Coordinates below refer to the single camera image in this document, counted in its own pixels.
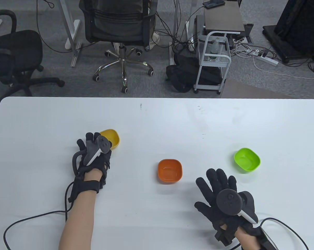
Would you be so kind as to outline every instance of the forearm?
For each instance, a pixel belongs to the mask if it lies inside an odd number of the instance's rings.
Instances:
[[[101,176],[102,172],[94,169],[85,174],[84,180],[100,180]],[[78,194],[62,232],[59,250],[91,249],[95,199],[93,190]]]
[[[260,250],[261,246],[258,239],[255,236],[249,235],[241,227],[235,233],[235,237],[239,240],[244,250]]]

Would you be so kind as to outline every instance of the black bag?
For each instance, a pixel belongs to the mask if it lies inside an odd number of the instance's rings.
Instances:
[[[175,54],[174,62],[176,65],[166,67],[166,75],[173,87],[186,93],[193,88],[199,72],[199,60],[195,57],[185,57]],[[222,81],[220,69],[216,67],[202,67],[199,84],[219,85]]]

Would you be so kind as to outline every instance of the office chair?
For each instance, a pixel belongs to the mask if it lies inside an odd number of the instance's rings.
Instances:
[[[99,1],[104,1],[105,4],[109,4],[109,0]],[[130,0],[125,2],[126,3],[122,6],[122,8],[124,9],[131,4]],[[120,43],[119,54],[114,53],[110,50],[107,50],[105,52],[105,55],[107,57],[114,56],[117,59],[113,62],[106,63],[100,66],[93,75],[93,80],[99,80],[99,73],[102,70],[120,63],[122,67],[123,83],[121,91],[123,93],[127,93],[128,91],[126,70],[126,65],[128,63],[144,65],[149,69],[147,71],[147,74],[149,76],[153,75],[153,68],[149,63],[142,61],[133,61],[129,59],[130,55],[133,52],[135,52],[137,55],[141,55],[141,50],[137,48],[132,48],[128,53],[126,53],[127,49],[125,45],[144,47],[149,45],[151,37],[151,24],[154,24],[155,21],[158,0],[141,0],[141,3],[143,6],[141,12],[126,13],[125,11],[118,11],[116,13],[116,10],[109,10],[106,12],[97,9],[98,7],[95,5],[95,1],[92,0],[80,0],[79,2],[79,8],[84,13],[85,36],[87,41],[89,41],[90,43],[99,41]]]
[[[58,78],[31,79],[34,70],[42,71],[42,41],[39,34],[33,30],[16,32],[17,18],[10,10],[0,10],[0,16],[7,15],[12,20],[11,33],[0,36],[0,81],[9,85],[9,89],[0,96],[0,102],[19,90],[27,96],[32,96],[30,86],[39,83],[56,83],[64,86],[64,81]]]

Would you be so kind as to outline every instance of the chair caster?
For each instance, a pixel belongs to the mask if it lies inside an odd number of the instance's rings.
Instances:
[[[57,86],[58,86],[58,87],[61,87],[61,88],[63,88],[64,85],[65,85],[65,82],[62,81],[62,80],[60,80],[60,81],[57,83]]]
[[[149,70],[147,71],[147,75],[148,75],[148,76],[153,76],[153,70],[149,69]]]
[[[93,75],[92,79],[97,82],[99,81],[99,74]]]
[[[37,68],[36,68],[37,71],[41,72],[44,70],[44,67],[42,65],[39,65]]]
[[[127,94],[128,88],[123,86],[122,89],[121,89],[121,92],[124,93],[124,94]]]
[[[142,51],[140,49],[136,49],[136,55],[141,56],[142,55]]]

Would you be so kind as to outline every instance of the chrome chair base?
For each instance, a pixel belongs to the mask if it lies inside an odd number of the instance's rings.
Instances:
[[[142,62],[142,61],[133,61],[133,60],[130,60],[128,59],[130,57],[130,55],[135,52],[136,55],[140,56],[142,54],[142,51],[137,49],[137,48],[132,48],[127,54],[126,54],[126,51],[127,51],[127,48],[121,43],[120,44],[120,47],[119,47],[119,54],[117,53],[114,53],[113,51],[110,51],[110,50],[106,50],[105,52],[105,55],[107,57],[109,56],[114,56],[116,57],[117,59],[111,63],[106,63],[102,66],[100,66],[95,74],[93,75],[93,80],[94,81],[99,81],[99,73],[106,69],[106,68],[109,68],[113,65],[116,65],[118,63],[121,64],[121,68],[122,68],[122,84],[123,84],[123,87],[121,89],[121,92],[122,93],[127,93],[128,92],[128,78],[127,78],[127,69],[126,69],[126,66],[127,66],[127,63],[134,63],[134,64],[141,64],[141,65],[144,65],[145,67],[148,68],[148,71],[147,71],[147,74],[149,76],[153,76],[153,68],[152,66],[147,63],[147,62]]]

